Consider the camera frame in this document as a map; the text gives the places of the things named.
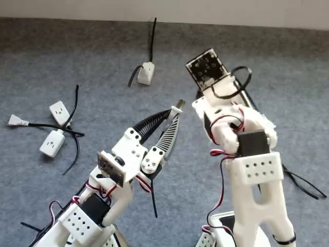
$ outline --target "white power outlet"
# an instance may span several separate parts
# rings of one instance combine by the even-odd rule
[[[143,68],[139,71],[137,76],[138,83],[150,85],[154,75],[154,63],[143,63]]]
[[[62,130],[53,130],[42,143],[39,150],[45,155],[54,158],[61,149],[64,140],[65,136],[63,135]]]
[[[70,114],[67,111],[67,109],[62,101],[58,101],[55,104],[52,104],[49,107],[49,109],[51,111],[52,116],[54,117],[54,119],[60,126],[65,124],[65,122],[70,117]]]

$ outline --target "white plug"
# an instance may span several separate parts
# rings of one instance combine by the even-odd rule
[[[63,126],[70,117],[70,114],[62,101],[58,101],[55,104],[52,104],[49,109],[51,111],[52,116],[60,126]]]
[[[54,158],[61,149],[65,140],[63,130],[52,130],[40,147],[40,151],[45,155]]]
[[[14,114],[11,114],[9,122],[7,123],[9,126],[29,126],[29,122],[20,119]]]
[[[154,63],[147,62],[143,63],[143,68],[140,69],[137,81],[138,83],[150,85],[154,75]]]

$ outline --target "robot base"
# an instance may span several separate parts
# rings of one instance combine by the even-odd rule
[[[216,214],[210,217],[210,224],[213,226],[227,226],[233,230],[234,226],[234,212],[226,212],[221,214]],[[208,233],[202,233],[199,241],[196,243],[195,247],[235,247],[233,238],[222,228],[212,228],[211,235]],[[267,236],[263,230],[259,227],[256,241],[253,247],[271,247]]]

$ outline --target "black cable tie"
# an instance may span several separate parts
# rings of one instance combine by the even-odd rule
[[[294,237],[288,241],[278,241],[274,235],[273,235],[273,239],[275,240],[275,242],[277,242],[278,245],[288,245],[296,241],[296,233],[294,233]]]
[[[25,227],[27,227],[27,228],[30,228],[30,229],[32,229],[32,230],[35,230],[35,231],[37,231],[38,233],[42,231],[41,229],[39,229],[39,228],[37,228],[37,227],[35,227],[35,226],[33,226],[33,225],[27,224],[27,223],[25,223],[25,222],[21,222],[21,225],[23,225],[23,226],[25,226]]]

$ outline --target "black cable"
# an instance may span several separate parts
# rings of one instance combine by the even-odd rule
[[[132,86],[132,83],[133,83],[133,80],[134,80],[134,78],[135,78],[135,76],[136,76],[136,73],[138,72],[138,70],[140,69],[140,68],[144,68],[142,65],[138,65],[135,69],[134,69],[134,71],[133,71],[133,73],[132,73],[132,76],[130,76],[130,79],[129,79],[129,82],[128,82],[128,87],[131,87]]]
[[[72,164],[62,173],[63,176],[66,175],[70,171],[70,169],[75,165],[75,163],[77,162],[79,155],[80,155],[79,140],[75,134],[72,134],[72,137],[74,138],[74,141],[76,142],[77,153],[76,153],[76,157],[75,157],[74,161],[72,162]]]
[[[237,81],[239,87],[242,87],[242,84],[241,84],[241,82],[238,80],[238,78],[235,78],[235,80]],[[250,94],[248,93],[247,89],[244,89],[244,93],[246,94],[246,96],[247,96],[249,102],[251,103],[251,106],[252,106],[256,111],[260,112],[259,109],[258,109],[258,107],[257,107],[257,105],[256,105],[255,102],[253,101],[252,97],[251,97]],[[242,97],[242,100],[243,100],[244,103],[247,105],[247,103],[246,103],[244,97]]]
[[[150,43],[150,62],[153,62],[153,44],[154,44],[154,34],[155,34],[156,18],[154,18],[151,43]]]
[[[289,171],[283,164],[282,166],[284,167],[283,170],[288,174],[288,175],[294,175],[296,177],[298,177],[299,179],[303,180],[304,182],[306,182],[308,185],[310,185],[311,187],[313,187],[316,191],[318,191],[323,198],[327,198],[327,195],[325,193],[323,193],[318,187],[316,187],[314,184],[312,184],[310,181],[304,179],[303,177],[299,176],[298,174],[292,172],[292,171]],[[309,196],[313,197],[314,199],[318,200],[319,197],[310,193],[309,191],[307,191],[306,189],[304,189],[302,186],[300,186],[297,181],[295,180],[295,184],[297,184],[297,186],[302,190],[304,191],[306,194],[308,194]]]
[[[151,179],[151,195],[152,195],[152,203],[153,203],[154,215],[155,215],[155,218],[158,218],[158,211],[156,210],[156,205],[155,205],[153,179]]]
[[[76,109],[77,109],[77,104],[78,104],[78,92],[79,92],[79,85],[76,86],[76,102],[74,104],[74,108],[73,108],[73,111],[71,112],[69,118],[67,119],[67,121],[65,122],[65,124],[63,124],[63,126],[61,127],[61,129],[65,129],[67,124],[71,121],[73,115],[74,115],[74,112],[76,112]]]
[[[84,190],[84,187],[85,187],[85,185],[86,185],[86,183],[87,183],[88,181],[86,181],[84,184],[83,184],[83,186],[81,186],[81,188],[78,190],[78,192],[75,194],[75,196],[78,196],[83,190]],[[65,210],[67,210],[69,207],[70,207],[70,205],[71,205],[71,200],[63,207],[63,209],[61,209],[57,214],[56,214],[56,216],[55,216],[55,220],[56,219],[58,219],[61,215],[62,215],[62,213],[65,211]],[[49,230],[50,230],[50,228],[51,228],[51,222],[48,224],[48,225],[46,225],[44,228],[42,228],[41,229],[41,232],[39,232],[37,235],[36,235],[36,237],[35,237],[35,239],[29,244],[29,246],[28,247],[33,247]]]
[[[75,104],[74,104],[74,107],[73,107],[73,110],[69,116],[69,118],[67,119],[67,121],[65,122],[65,124],[62,126],[62,128],[64,128],[65,126],[68,125],[68,123],[70,122],[70,120],[72,119],[74,113],[76,112],[76,109],[77,109],[77,105],[78,105],[78,92],[79,92],[79,85],[76,86],[76,98],[75,98]],[[62,175],[66,175],[70,169],[75,165],[75,163],[77,162],[78,158],[79,158],[79,155],[80,155],[80,145],[79,145],[79,140],[77,138],[77,136],[75,134],[72,134],[72,137],[74,138],[74,141],[76,143],[76,147],[77,147],[77,152],[76,152],[76,157],[75,159],[73,160],[73,162],[71,163],[71,165],[62,173]]]
[[[54,129],[61,129],[61,126],[49,125],[47,123],[29,123],[28,126],[29,127],[50,127],[50,128],[54,128]],[[65,131],[65,132],[71,133],[71,134],[78,135],[78,136],[84,136],[84,133],[69,130],[68,128],[65,128],[65,129],[62,129],[62,130]]]
[[[222,199],[224,198],[224,174],[223,174],[223,161],[224,161],[225,159],[222,159],[222,161],[221,161],[221,164],[220,164],[220,167],[221,167],[221,176],[222,176]],[[209,211],[209,213],[207,214],[207,224],[211,227],[211,228],[223,228],[223,226],[214,226],[214,225],[211,225],[210,224],[210,222],[209,222],[209,218],[210,218],[210,214],[212,213],[212,212],[214,212],[216,209],[217,209],[218,207],[214,207],[212,210],[210,210]],[[235,242],[235,239],[234,239],[234,236],[233,235],[231,235],[232,236],[232,239],[233,239],[233,241],[234,241],[234,245],[235,245],[235,247],[237,246],[236,245],[236,242]]]
[[[231,71],[231,76],[233,76],[237,71],[242,70],[242,69],[245,69],[245,70],[248,71],[248,78],[247,78],[247,80],[245,81],[245,83],[244,83],[242,86],[240,86],[240,88],[239,88],[238,90],[236,90],[233,94],[225,95],[225,96],[219,96],[219,95],[215,92],[214,86],[213,86],[213,85],[210,86],[210,87],[211,87],[211,90],[212,90],[212,92],[213,92],[213,94],[214,94],[214,96],[215,96],[216,98],[218,98],[218,99],[231,99],[231,98],[233,98],[234,96],[238,95],[239,93],[241,93],[243,90],[246,89],[247,85],[249,84],[249,82],[250,82],[250,80],[251,80],[251,76],[252,76],[252,71],[251,71],[250,68],[248,68],[248,67],[246,67],[246,66],[238,66],[238,67],[232,69],[232,71]]]

